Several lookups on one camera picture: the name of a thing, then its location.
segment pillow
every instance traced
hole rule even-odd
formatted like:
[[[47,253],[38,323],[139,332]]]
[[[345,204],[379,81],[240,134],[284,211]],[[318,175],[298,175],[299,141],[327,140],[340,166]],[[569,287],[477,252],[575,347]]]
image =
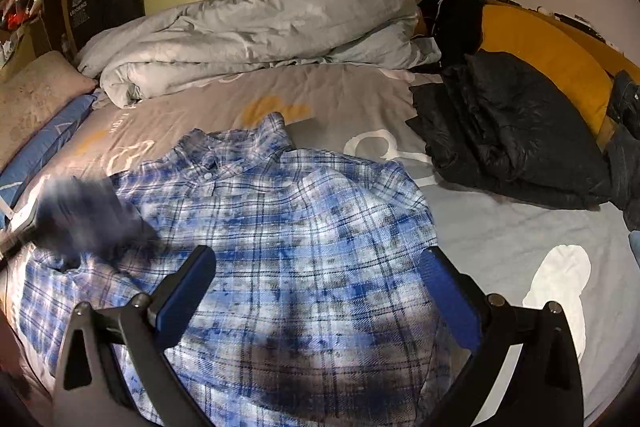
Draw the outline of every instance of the pillow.
[[[95,97],[84,94],[68,104],[29,140],[0,174],[0,197],[10,206],[18,202],[33,177],[71,140],[91,112]],[[0,229],[4,224],[0,212]]]
[[[0,172],[66,104],[94,89],[95,81],[78,73],[58,52],[36,58],[0,84]]]
[[[482,49],[509,52],[556,84],[591,129],[600,131],[612,83],[580,44],[529,11],[487,4],[482,9]]]

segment screw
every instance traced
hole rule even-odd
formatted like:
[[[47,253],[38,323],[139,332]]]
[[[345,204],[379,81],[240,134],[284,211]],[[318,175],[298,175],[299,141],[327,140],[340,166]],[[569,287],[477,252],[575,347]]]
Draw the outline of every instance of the screw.
[[[139,293],[131,299],[134,308],[146,308],[151,302],[151,297],[146,293]]]
[[[81,302],[76,306],[76,315],[82,315],[89,311],[91,305],[88,302]]]
[[[497,308],[504,306],[504,303],[506,302],[504,300],[504,297],[498,293],[490,293],[487,297],[487,300],[489,301],[489,304],[491,304],[491,306],[495,306]]]
[[[562,306],[556,301],[549,302],[549,309],[552,313],[562,313]]]

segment orange pattern on sheet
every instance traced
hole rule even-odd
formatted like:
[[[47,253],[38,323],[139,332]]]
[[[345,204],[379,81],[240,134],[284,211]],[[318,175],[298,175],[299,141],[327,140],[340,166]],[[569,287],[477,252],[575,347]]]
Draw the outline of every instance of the orange pattern on sheet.
[[[96,131],[87,136],[84,140],[82,140],[77,146],[76,149],[72,152],[73,156],[82,156],[86,154],[86,152],[90,149],[92,145],[99,142],[106,136],[108,136],[109,131],[106,129],[102,129],[100,131]]]
[[[269,113],[279,112],[289,124],[311,115],[306,104],[286,104],[279,96],[262,96],[242,110],[241,123],[245,128],[256,127]]]

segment blue gripper pad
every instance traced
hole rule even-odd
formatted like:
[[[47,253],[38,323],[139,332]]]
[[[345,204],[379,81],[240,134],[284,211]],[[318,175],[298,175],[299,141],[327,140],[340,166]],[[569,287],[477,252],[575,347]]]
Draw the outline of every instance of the blue gripper pad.
[[[164,350],[180,342],[215,274],[213,250],[196,247],[176,273],[165,277],[168,283],[177,281],[177,284],[156,315],[154,342],[158,349]]]
[[[426,248],[420,256],[420,275],[447,328],[460,347],[475,352],[482,341],[481,318],[457,284],[457,271]]]

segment blue pillow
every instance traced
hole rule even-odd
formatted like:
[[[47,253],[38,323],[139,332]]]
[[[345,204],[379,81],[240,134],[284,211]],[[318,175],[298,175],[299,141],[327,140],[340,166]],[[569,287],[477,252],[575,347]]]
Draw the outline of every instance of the blue pillow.
[[[80,124],[91,112],[95,97],[79,96],[67,104],[49,123],[22,147],[0,174],[0,196],[10,207],[18,202],[33,177],[71,140]],[[6,216],[0,211],[0,227]]]

